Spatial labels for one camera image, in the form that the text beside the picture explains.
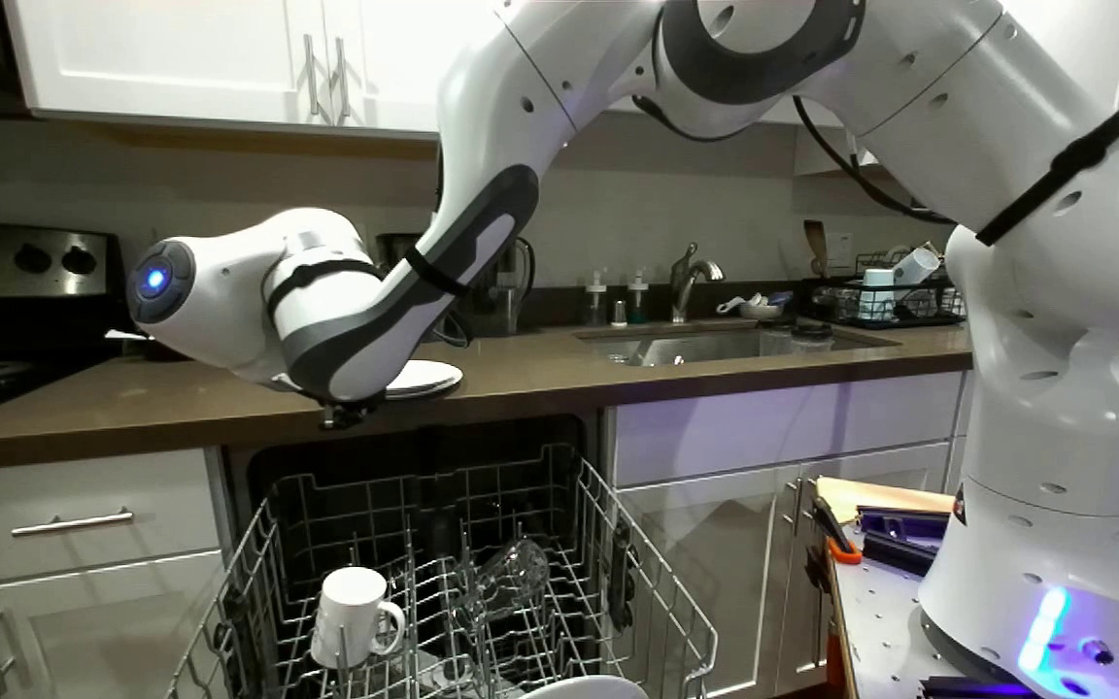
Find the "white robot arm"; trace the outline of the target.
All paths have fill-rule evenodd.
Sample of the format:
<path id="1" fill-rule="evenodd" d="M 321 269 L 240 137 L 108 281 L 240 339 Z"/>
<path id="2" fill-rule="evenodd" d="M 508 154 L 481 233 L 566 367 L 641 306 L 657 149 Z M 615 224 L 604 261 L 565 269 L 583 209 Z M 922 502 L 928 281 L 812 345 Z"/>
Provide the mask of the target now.
<path id="1" fill-rule="evenodd" d="M 1042 699 L 1119 699 L 1119 105 L 1003 0 L 491 0 L 441 79 L 435 209 L 402 262 L 292 205 L 161 239 L 128 313 L 201 365 L 364 414 L 619 105 L 697 143 L 775 108 L 829 117 L 856 193 L 943 230 L 974 401 L 922 618 Z"/>

